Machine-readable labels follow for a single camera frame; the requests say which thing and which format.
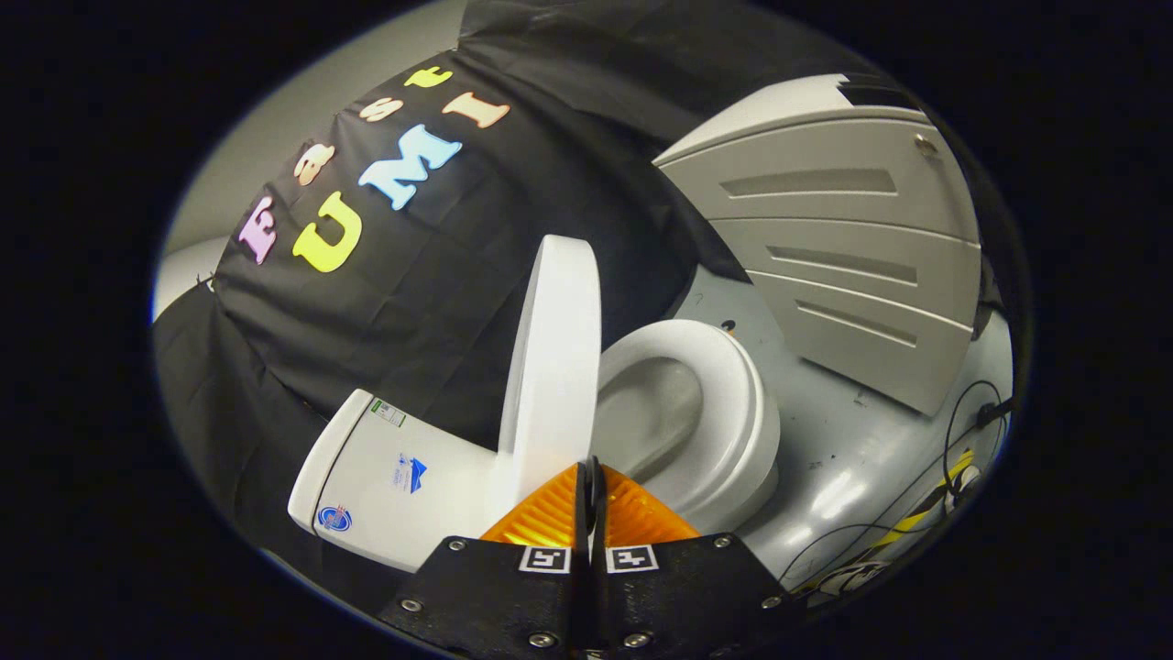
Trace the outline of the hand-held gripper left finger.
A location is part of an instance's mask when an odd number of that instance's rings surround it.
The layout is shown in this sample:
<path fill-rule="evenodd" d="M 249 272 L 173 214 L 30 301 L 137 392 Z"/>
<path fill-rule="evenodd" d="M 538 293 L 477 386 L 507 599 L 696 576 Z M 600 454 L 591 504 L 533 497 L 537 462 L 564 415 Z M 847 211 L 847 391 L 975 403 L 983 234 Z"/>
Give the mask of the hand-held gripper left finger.
<path fill-rule="evenodd" d="M 381 622 L 456 659 L 570 659 L 586 596 L 592 463 L 545 481 L 489 535 L 449 535 L 389 598 Z"/>

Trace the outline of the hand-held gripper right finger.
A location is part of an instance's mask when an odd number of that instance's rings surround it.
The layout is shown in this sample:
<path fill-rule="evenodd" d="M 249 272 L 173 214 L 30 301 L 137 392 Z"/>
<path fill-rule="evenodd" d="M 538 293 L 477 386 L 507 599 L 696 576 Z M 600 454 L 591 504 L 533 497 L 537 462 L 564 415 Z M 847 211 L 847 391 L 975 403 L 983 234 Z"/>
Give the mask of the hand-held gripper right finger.
<path fill-rule="evenodd" d="M 591 460 L 589 655 L 741 659 L 791 626 L 791 597 L 730 531 L 701 533 Z"/>

